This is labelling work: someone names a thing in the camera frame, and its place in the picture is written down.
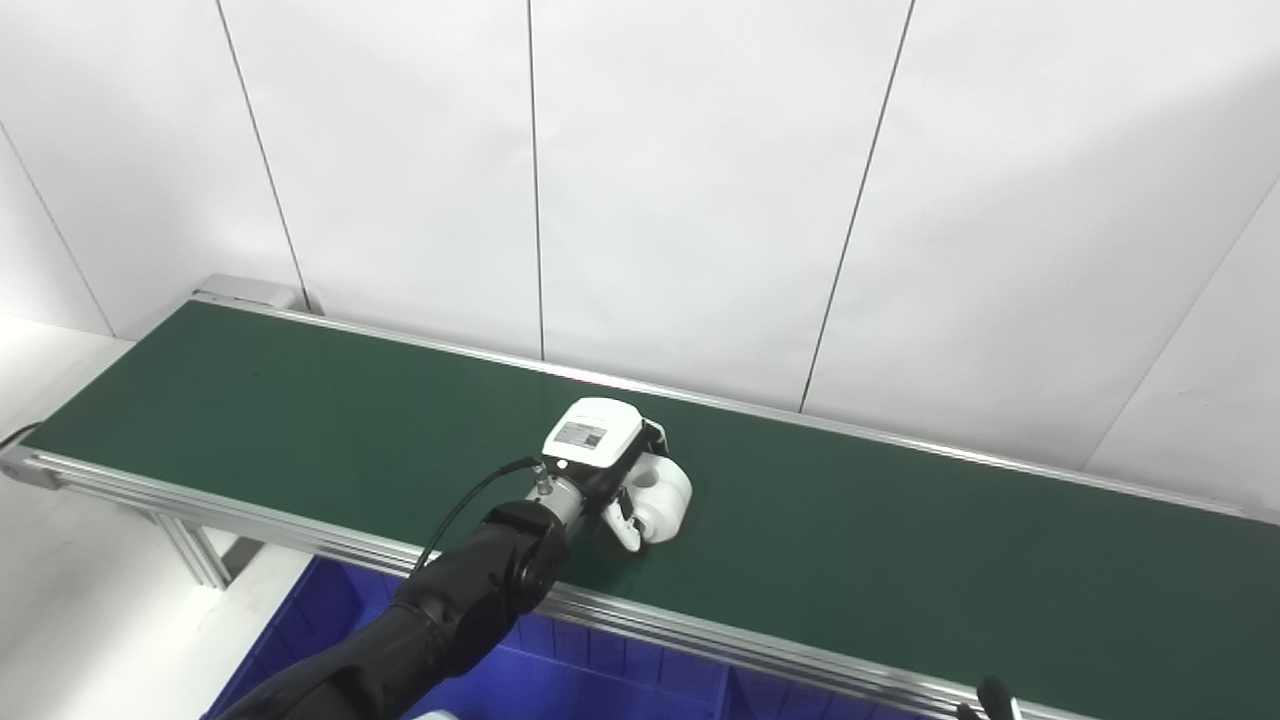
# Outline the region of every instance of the black cable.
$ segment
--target black cable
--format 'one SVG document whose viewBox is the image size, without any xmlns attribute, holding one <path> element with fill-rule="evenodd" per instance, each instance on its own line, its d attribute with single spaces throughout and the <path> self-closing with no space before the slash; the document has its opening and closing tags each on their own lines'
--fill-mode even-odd
<svg viewBox="0 0 1280 720">
<path fill-rule="evenodd" d="M 417 562 L 413 564 L 413 573 L 417 573 L 419 570 L 422 569 L 422 565 L 426 565 L 426 560 L 431 556 L 431 551 L 435 550 L 436 543 L 439 543 L 440 538 L 444 537 L 444 530 L 449 529 L 449 523 L 457 519 L 458 512 L 462 512 L 462 509 L 466 507 L 468 502 L 475 500 L 476 496 L 480 495 L 480 492 L 484 488 L 489 487 L 490 483 L 493 483 L 494 480 L 497 480 L 503 475 L 509 475 L 516 470 L 524 470 L 525 468 L 534 468 L 540 462 L 541 460 L 534 456 L 521 457 L 520 460 L 516 460 L 513 462 L 507 462 L 506 465 L 498 468 L 492 474 L 486 475 L 483 480 L 476 483 L 476 487 L 471 488 L 471 491 L 467 492 L 467 495 L 462 496 L 462 500 L 460 500 L 458 503 L 453 506 L 453 510 L 449 510 L 449 514 L 444 516 L 444 521 L 440 523 L 440 527 L 435 529 L 435 533 L 431 536 L 431 539 L 426 543 L 426 547 L 422 548 L 422 555 L 417 556 Z"/>
<path fill-rule="evenodd" d="M 13 433 L 10 433 L 9 437 L 4 438 L 4 441 L 0 442 L 0 452 L 8 450 L 9 446 L 13 445 L 13 442 L 15 439 L 18 439 L 19 437 L 22 437 L 22 434 L 26 433 L 27 430 L 33 430 L 33 429 L 38 428 L 40 423 L 41 423 L 40 420 L 36 420 L 35 423 L 27 423 L 26 425 L 18 428 Z"/>
</svg>

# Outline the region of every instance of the green conveyor belt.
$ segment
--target green conveyor belt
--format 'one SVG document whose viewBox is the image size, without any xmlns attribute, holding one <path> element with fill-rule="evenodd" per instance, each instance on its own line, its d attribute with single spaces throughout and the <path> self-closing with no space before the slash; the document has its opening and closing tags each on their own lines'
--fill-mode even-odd
<svg viewBox="0 0 1280 720">
<path fill-rule="evenodd" d="M 660 421 L 695 495 L 644 556 L 580 534 L 567 582 L 1106 720 L 1280 711 L 1256 521 L 200 302 L 26 443 L 420 544 L 585 395 Z"/>
</svg>

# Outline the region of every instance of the white wall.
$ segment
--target white wall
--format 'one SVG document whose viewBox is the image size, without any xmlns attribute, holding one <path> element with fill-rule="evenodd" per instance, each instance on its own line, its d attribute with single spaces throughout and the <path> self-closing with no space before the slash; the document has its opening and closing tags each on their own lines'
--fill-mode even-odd
<svg viewBox="0 0 1280 720">
<path fill-rule="evenodd" d="M 1275 37 L 1270 0 L 9 0 L 0 313 L 137 337 L 209 273 L 305 283 L 1280 509 Z"/>
<path fill-rule="evenodd" d="M 1230 5 L 919 4 L 805 410 L 1082 466 L 1280 174 Z"/>
<path fill-rule="evenodd" d="M 524 0 L 225 0 L 326 315 L 539 356 Z"/>
<path fill-rule="evenodd" d="M 6 0 L 0 120 L 122 337 L 212 272 L 298 283 L 212 1 Z"/>
<path fill-rule="evenodd" d="M 535 3 L 547 357 L 795 409 L 906 6 Z"/>
<path fill-rule="evenodd" d="M 0 126 L 0 314 L 109 333 Z"/>
</svg>

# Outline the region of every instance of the conveyor leg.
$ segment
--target conveyor leg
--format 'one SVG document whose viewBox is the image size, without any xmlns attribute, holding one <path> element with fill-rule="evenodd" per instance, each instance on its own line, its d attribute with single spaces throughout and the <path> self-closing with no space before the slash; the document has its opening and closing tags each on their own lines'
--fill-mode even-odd
<svg viewBox="0 0 1280 720">
<path fill-rule="evenodd" d="M 227 589 L 232 582 L 232 574 L 223 564 L 221 556 L 214 550 L 214 544 L 209 542 L 204 528 L 160 512 L 150 512 L 150 515 L 157 525 L 164 528 L 169 542 L 178 550 L 178 555 L 182 556 L 182 561 L 197 583 L 220 591 Z"/>
</svg>

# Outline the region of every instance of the blue plastic bin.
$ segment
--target blue plastic bin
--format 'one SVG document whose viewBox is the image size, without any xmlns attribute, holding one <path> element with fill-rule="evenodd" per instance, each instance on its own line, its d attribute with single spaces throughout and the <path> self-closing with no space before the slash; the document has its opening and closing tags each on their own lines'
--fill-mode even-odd
<svg viewBox="0 0 1280 720">
<path fill-rule="evenodd" d="M 399 578 L 312 560 L 205 716 L 387 609 Z M 406 717 L 461 720 L 916 720 L 797 683 L 540 615 Z"/>
</svg>

